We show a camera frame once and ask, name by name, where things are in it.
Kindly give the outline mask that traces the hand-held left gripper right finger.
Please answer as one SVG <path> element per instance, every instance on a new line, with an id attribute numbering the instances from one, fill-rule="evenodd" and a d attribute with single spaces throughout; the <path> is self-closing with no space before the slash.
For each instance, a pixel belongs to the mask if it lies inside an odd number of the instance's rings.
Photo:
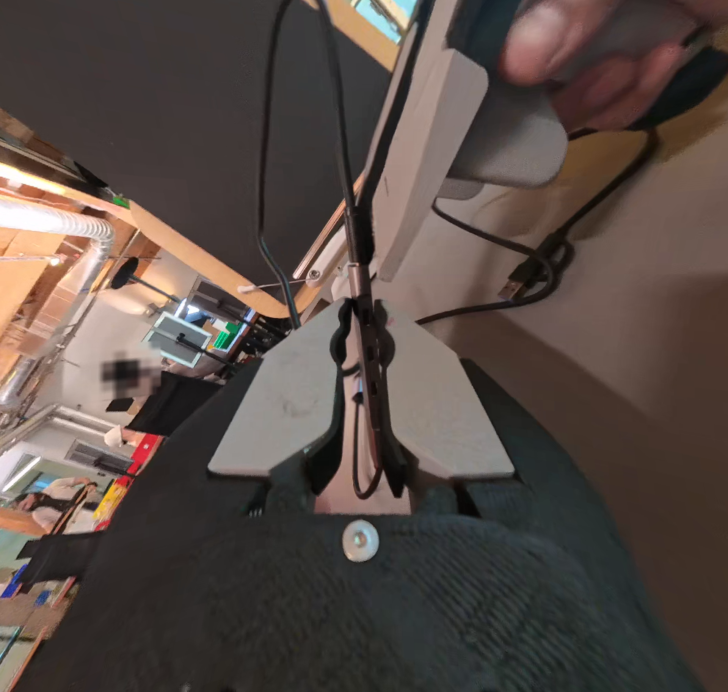
<path id="1" fill-rule="evenodd" d="M 458 355 L 386 300 L 374 303 L 372 329 L 372 430 L 391 494 L 514 477 Z"/>

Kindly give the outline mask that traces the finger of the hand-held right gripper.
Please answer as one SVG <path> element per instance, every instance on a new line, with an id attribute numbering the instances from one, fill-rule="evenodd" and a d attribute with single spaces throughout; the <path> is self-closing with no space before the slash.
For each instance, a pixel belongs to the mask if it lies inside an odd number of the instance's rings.
<path id="1" fill-rule="evenodd" d="M 371 206 L 379 182 L 403 167 L 412 184 L 426 146 L 446 81 L 457 69 L 477 70 L 454 53 L 448 36 L 462 0 L 418 0 L 400 41 L 387 93 L 370 144 L 358 206 Z"/>
<path id="2" fill-rule="evenodd" d="M 414 73 L 373 197 L 378 278 L 394 280 L 448 180 L 542 187 L 567 149 L 543 89 L 491 80 L 455 49 L 437 54 Z"/>

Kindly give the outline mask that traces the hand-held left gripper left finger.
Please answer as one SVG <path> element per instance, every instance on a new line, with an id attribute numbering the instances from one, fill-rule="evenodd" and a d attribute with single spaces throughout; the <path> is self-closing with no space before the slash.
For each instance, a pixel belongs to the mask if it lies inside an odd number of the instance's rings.
<path id="1" fill-rule="evenodd" d="M 342 459 L 348 334 L 341 298 L 268 351 L 208 471 L 273 482 L 293 469 L 319 496 Z"/>

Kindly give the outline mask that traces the grey panel on stand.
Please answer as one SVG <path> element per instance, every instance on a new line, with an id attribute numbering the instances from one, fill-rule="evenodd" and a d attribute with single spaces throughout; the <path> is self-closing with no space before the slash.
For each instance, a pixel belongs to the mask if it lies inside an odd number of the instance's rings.
<path id="1" fill-rule="evenodd" d="M 208 331 L 163 312 L 141 340 L 168 360 L 195 368 L 213 336 Z"/>

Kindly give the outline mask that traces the wooden book stand black panel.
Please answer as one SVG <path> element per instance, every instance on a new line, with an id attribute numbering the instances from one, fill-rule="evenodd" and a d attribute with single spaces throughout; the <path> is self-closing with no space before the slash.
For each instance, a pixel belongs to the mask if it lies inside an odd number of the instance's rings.
<path id="1" fill-rule="evenodd" d="M 240 296 L 275 281 L 256 244 L 256 175 L 281 1 L 2 0 L 2 109 L 128 198 L 144 235 Z M 309 2 L 283 22 L 268 145 L 264 237 L 291 278 L 343 200 Z M 356 178 L 398 47 L 346 0 L 327 5 Z"/>

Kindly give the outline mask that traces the silver ceiling air duct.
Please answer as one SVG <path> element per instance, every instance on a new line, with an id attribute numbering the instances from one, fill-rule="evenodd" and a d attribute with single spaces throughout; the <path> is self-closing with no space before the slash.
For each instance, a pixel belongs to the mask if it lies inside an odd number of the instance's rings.
<path id="1" fill-rule="evenodd" d="M 66 297 L 71 293 L 75 294 L 69 311 L 76 314 L 86 301 L 114 246 L 113 226 L 99 217 L 30 204 L 9 196 L 1 198 L 1 226 L 19 231 L 45 232 L 89 239 L 83 256 L 58 283 L 58 287 L 66 291 Z"/>

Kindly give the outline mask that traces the grey usb hub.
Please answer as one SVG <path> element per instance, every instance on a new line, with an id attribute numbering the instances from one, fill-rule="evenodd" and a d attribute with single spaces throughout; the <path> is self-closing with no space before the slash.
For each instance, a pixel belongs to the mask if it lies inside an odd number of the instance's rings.
<path id="1" fill-rule="evenodd" d="M 382 302 L 373 297 L 369 267 L 350 263 L 348 268 L 370 446 L 378 468 L 393 471 L 397 442 L 390 423 L 387 390 L 387 361 L 393 356 L 386 330 L 387 314 Z"/>

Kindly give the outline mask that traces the black floor lamp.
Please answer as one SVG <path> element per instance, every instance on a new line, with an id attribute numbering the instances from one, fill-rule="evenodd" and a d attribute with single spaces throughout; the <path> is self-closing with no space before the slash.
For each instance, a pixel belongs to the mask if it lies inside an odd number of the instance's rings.
<path id="1" fill-rule="evenodd" d="M 136 275 L 136 271 L 140 266 L 140 258 L 130 257 L 124 261 L 124 263 L 114 273 L 111 281 L 108 284 L 108 288 L 112 290 L 119 290 L 130 284 L 138 284 L 142 287 L 151 290 L 152 292 L 163 296 L 168 301 L 179 305 L 181 299 L 175 295 L 172 295 L 157 286 L 150 284 L 148 281 L 143 280 Z"/>

